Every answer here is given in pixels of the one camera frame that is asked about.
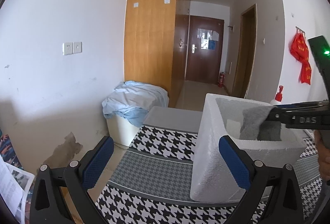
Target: blue gripper pad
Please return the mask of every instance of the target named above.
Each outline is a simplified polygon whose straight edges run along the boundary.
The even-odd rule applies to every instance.
[[[85,190],[95,187],[96,182],[113,154],[113,150],[113,139],[111,137],[107,137],[103,145],[96,152],[94,157],[82,172],[82,187]]]
[[[250,171],[229,144],[226,137],[227,136],[223,136],[219,140],[219,152],[230,169],[237,185],[248,191],[251,186]]]

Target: wooden door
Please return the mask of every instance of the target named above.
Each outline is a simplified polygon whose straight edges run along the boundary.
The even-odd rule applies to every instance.
[[[190,17],[187,81],[218,83],[223,28],[224,20],[200,16]]]
[[[175,107],[184,83],[190,0],[177,0],[169,107]]]
[[[127,0],[125,81],[153,84],[171,92],[176,0]]]
[[[245,98],[249,87],[256,41],[256,6],[241,15],[240,47],[238,52],[232,96]]]

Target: gray cloth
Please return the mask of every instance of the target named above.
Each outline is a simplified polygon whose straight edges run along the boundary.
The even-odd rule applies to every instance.
[[[155,106],[150,110],[143,123],[164,129],[198,133],[202,114],[201,111]]]
[[[281,123],[265,121],[273,106],[260,106],[243,110],[240,139],[281,141]]]

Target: light switch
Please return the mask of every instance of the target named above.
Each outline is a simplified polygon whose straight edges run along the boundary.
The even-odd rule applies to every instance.
[[[63,55],[72,55],[73,54],[73,42],[63,43]]]
[[[75,41],[73,43],[73,53],[78,54],[83,51],[83,43],[81,41]]]

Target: white foam box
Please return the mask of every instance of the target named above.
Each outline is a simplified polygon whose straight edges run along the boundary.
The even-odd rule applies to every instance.
[[[229,135],[245,150],[252,160],[261,160],[265,165],[282,168],[294,164],[306,149],[304,140],[294,131],[282,126],[281,141],[240,140],[238,132],[243,124],[243,110],[268,103],[239,99],[217,94],[207,94],[194,153],[190,197],[203,203],[234,203],[245,193],[238,187],[234,177],[219,153],[219,139]],[[263,197],[267,197],[267,187]]]

